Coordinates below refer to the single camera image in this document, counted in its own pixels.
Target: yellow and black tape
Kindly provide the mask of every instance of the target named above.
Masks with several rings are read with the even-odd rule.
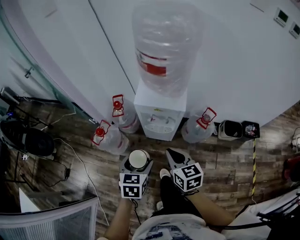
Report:
[[[256,152],[255,152],[255,139],[253,139],[253,182],[252,182],[252,197],[254,195],[254,192],[255,192],[255,181],[256,181],[256,173],[255,173],[255,170],[256,170],[256,162],[255,162],[255,157],[256,157]]]

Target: white shoe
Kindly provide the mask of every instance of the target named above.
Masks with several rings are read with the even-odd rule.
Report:
[[[164,208],[163,206],[163,202],[162,201],[159,201],[158,203],[156,203],[156,210],[157,211],[160,211]]]
[[[160,176],[160,179],[162,179],[164,176],[168,176],[170,178],[171,174],[170,174],[170,172],[168,170],[166,170],[165,168],[163,168],[162,170],[160,170],[159,176]]]

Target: black pants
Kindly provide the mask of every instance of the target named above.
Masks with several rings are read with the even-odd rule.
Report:
[[[172,179],[168,176],[164,176],[160,181],[160,197],[164,208],[154,212],[152,217],[189,213],[202,218],[197,208],[185,196],[181,195],[179,189],[177,189]]]

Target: red label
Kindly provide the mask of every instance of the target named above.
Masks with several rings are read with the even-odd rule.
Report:
[[[146,72],[157,76],[166,76],[165,61],[167,59],[152,57],[139,50],[136,51],[136,58]]]

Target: floor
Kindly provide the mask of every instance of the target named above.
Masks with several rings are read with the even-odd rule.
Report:
[[[57,104],[40,104],[37,102],[22,102],[21,108],[39,117],[47,123],[58,120],[62,115],[71,113],[68,109]],[[256,141],[256,191],[254,200],[259,202],[273,198],[289,188],[291,183],[281,179],[283,162],[292,156],[289,148],[294,129],[300,123],[300,103],[261,127],[261,138]],[[96,185],[102,207],[108,220],[111,221],[120,198],[118,187],[120,157],[100,151],[92,147],[90,138],[95,126],[87,120],[71,115],[62,118],[54,124],[53,129],[45,129],[54,138],[61,138],[69,143],[85,162],[89,175]],[[130,150],[144,149],[154,160],[153,169],[147,191],[139,202],[137,213],[141,221],[146,220],[154,211],[159,201],[159,171],[167,168],[165,149],[168,147],[183,149],[199,162],[204,171],[201,190],[218,205],[232,213],[238,213],[245,205],[252,203],[251,189],[253,176],[253,143],[252,141],[220,141],[211,137],[206,142],[188,144],[177,133],[172,142],[148,139],[140,129],[136,134],[127,135],[130,139]],[[40,191],[71,190],[73,195],[66,196],[67,200],[85,198],[93,188],[86,176],[82,163],[74,156],[72,150],[55,140],[57,147],[56,161],[71,167],[67,181],[62,181],[54,187],[47,187],[64,177],[64,167],[58,163],[42,158],[29,157],[27,161],[19,160],[17,175],[24,173],[29,182]],[[8,176],[13,177],[17,152],[9,151],[10,166]],[[7,183],[10,191],[18,200],[18,185]],[[24,191],[29,188],[21,186]],[[57,204],[50,200],[39,200],[36,204],[41,209],[48,209]],[[131,231],[139,226],[136,216],[131,215]],[[97,213],[96,237],[106,230],[104,215],[101,210]]]

